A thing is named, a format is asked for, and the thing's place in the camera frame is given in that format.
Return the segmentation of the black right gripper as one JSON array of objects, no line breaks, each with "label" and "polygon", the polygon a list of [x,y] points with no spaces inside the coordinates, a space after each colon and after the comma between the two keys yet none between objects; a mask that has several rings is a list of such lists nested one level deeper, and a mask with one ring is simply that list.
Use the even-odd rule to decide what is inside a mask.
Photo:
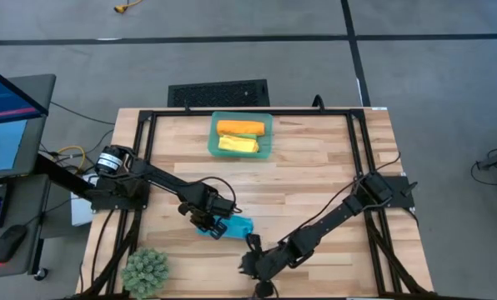
[{"label": "black right gripper", "polygon": [[255,296],[272,296],[272,278],[287,267],[291,259],[292,252],[286,247],[276,247],[268,252],[252,250],[242,256],[238,272],[258,281]]}]

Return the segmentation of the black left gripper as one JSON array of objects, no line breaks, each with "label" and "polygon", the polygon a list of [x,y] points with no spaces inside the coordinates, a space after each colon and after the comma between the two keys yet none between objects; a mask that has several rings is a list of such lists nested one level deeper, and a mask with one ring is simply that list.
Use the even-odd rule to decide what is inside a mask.
[{"label": "black left gripper", "polygon": [[182,215],[192,213],[196,217],[197,226],[215,239],[219,240],[228,230],[222,218],[218,218],[213,224],[213,216],[221,216],[222,213],[216,205],[218,190],[210,186],[187,186],[179,189],[179,212]]}]

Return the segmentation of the blue microfiber towel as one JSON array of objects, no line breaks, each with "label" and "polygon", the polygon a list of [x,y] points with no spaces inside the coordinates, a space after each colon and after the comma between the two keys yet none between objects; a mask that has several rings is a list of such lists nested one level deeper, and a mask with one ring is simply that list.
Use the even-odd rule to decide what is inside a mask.
[{"label": "blue microfiber towel", "polygon": [[216,240],[220,238],[235,238],[245,239],[245,237],[254,230],[254,222],[252,218],[233,215],[230,219],[215,217],[214,221],[225,228],[223,233],[215,233],[212,231],[202,231],[196,229],[196,233],[201,236],[211,237]]}]

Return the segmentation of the yellow microfiber towel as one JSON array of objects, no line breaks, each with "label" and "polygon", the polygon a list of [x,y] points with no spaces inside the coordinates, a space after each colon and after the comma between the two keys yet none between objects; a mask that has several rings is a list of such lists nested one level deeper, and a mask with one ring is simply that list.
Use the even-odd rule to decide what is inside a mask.
[{"label": "yellow microfiber towel", "polygon": [[259,144],[253,138],[223,135],[219,138],[218,148],[236,153],[256,153],[259,150]]}]

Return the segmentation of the orange microfiber towel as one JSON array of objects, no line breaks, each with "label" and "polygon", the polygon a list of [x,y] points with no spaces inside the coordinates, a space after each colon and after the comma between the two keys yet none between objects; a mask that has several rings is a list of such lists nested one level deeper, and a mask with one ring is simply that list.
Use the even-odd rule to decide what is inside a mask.
[{"label": "orange microfiber towel", "polygon": [[265,124],[245,120],[219,120],[216,123],[216,131],[218,135],[251,134],[263,136],[265,134]]}]

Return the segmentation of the teal translucent plastic basket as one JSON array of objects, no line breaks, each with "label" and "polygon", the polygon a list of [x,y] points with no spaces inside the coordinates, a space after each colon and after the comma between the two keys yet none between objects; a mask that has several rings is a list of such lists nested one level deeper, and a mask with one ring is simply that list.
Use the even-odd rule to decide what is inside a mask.
[{"label": "teal translucent plastic basket", "polygon": [[[222,150],[218,147],[219,135],[217,125],[219,121],[253,121],[264,124],[264,135],[256,139],[259,150],[256,153],[248,152],[232,152]],[[231,157],[231,158],[268,158],[272,152],[273,143],[273,123],[274,118],[268,113],[253,113],[253,112],[214,112],[212,114],[209,135],[208,135],[208,151],[215,157]]]}]

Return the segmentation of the small artificial green plant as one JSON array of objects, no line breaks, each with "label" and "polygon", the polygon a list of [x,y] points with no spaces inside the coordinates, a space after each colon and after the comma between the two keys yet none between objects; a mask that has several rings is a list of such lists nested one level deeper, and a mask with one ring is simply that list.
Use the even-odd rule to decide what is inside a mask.
[{"label": "small artificial green plant", "polygon": [[144,300],[161,291],[168,276],[167,254],[145,247],[128,257],[127,266],[121,273],[124,289],[137,300]]}]

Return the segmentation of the white box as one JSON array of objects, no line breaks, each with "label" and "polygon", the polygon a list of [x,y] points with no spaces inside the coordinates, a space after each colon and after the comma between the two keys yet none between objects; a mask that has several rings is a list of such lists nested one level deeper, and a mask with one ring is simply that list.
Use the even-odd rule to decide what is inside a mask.
[{"label": "white box", "polygon": [[79,227],[90,223],[93,220],[93,210],[91,202],[83,197],[71,193],[71,224]]}]

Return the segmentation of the black perforated computer case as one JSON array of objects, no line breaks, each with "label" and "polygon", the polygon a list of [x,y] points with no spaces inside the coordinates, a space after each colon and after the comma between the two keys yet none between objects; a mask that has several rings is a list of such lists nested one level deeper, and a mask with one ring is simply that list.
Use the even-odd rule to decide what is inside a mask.
[{"label": "black perforated computer case", "polygon": [[269,106],[266,79],[180,84],[168,87],[169,108]]}]

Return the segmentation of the grey desk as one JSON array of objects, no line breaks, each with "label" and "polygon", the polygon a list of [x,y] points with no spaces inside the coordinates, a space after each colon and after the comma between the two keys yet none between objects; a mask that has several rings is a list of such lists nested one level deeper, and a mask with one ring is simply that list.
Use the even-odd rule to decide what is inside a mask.
[{"label": "grey desk", "polygon": [[43,169],[47,159],[38,153],[34,169],[26,175],[0,177],[0,184],[6,184],[7,210],[0,227],[0,236],[13,225],[26,225],[28,233],[10,261],[0,263],[0,277],[27,273],[34,276],[40,265],[43,249],[41,227],[50,181]]}]

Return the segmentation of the black computer mouse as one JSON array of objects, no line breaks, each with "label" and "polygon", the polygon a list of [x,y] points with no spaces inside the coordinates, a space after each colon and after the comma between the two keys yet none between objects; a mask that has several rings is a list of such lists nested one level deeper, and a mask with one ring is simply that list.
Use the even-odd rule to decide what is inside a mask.
[{"label": "black computer mouse", "polygon": [[26,225],[13,225],[0,236],[0,263],[11,260],[27,233]]}]

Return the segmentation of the yellow extension plug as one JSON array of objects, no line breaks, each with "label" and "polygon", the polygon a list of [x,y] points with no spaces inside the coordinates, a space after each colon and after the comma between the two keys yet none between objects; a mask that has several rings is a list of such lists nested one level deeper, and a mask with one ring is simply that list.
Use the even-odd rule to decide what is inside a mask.
[{"label": "yellow extension plug", "polygon": [[142,2],[142,0],[134,0],[133,2],[130,2],[129,0],[127,0],[127,3],[126,4],[119,4],[117,6],[115,6],[113,8],[113,10],[116,12],[116,13],[120,13],[120,14],[123,14],[125,13],[130,7],[133,7],[135,5],[138,5]]}]

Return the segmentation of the computer monitor with blue screen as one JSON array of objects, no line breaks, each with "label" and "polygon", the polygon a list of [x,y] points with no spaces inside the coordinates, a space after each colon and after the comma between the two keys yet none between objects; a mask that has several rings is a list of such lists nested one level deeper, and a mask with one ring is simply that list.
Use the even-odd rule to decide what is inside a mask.
[{"label": "computer monitor with blue screen", "polygon": [[56,76],[0,74],[0,178],[33,171]]}]

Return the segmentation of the black aluminium table frame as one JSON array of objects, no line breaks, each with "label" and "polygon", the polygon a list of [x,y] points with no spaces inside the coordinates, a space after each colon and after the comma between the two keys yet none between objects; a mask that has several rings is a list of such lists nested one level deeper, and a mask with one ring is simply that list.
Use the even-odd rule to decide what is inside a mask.
[{"label": "black aluminium table frame", "polygon": [[[202,178],[223,195],[235,195],[267,248],[321,208],[337,207],[358,172],[372,167],[386,175],[403,172],[384,108],[361,108],[351,117],[333,107],[273,107],[270,113],[273,143],[266,159],[211,155],[211,115],[202,109],[169,108],[149,119],[137,108],[123,108],[112,141],[136,146],[141,156],[184,180]],[[199,235],[179,214],[178,199],[161,189],[151,191],[138,245],[168,256],[162,298],[248,298],[254,292],[254,281],[238,272],[246,244]],[[370,248],[364,217],[350,218],[322,240],[307,262],[274,279],[279,296],[375,295],[377,268]]]}]

